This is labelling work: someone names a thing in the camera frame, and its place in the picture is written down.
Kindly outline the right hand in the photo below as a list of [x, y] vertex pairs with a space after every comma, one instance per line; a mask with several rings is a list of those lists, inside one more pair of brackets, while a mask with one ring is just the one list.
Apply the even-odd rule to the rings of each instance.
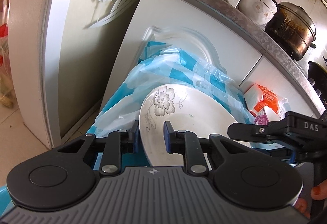
[[[326, 199], [327, 196], [327, 180], [324, 180], [317, 186], [314, 186], [310, 192], [311, 198], [313, 201], [321, 201]], [[308, 203], [303, 198], [298, 198], [294, 206], [301, 214], [305, 217], [310, 218], [310, 213], [308, 211]]]

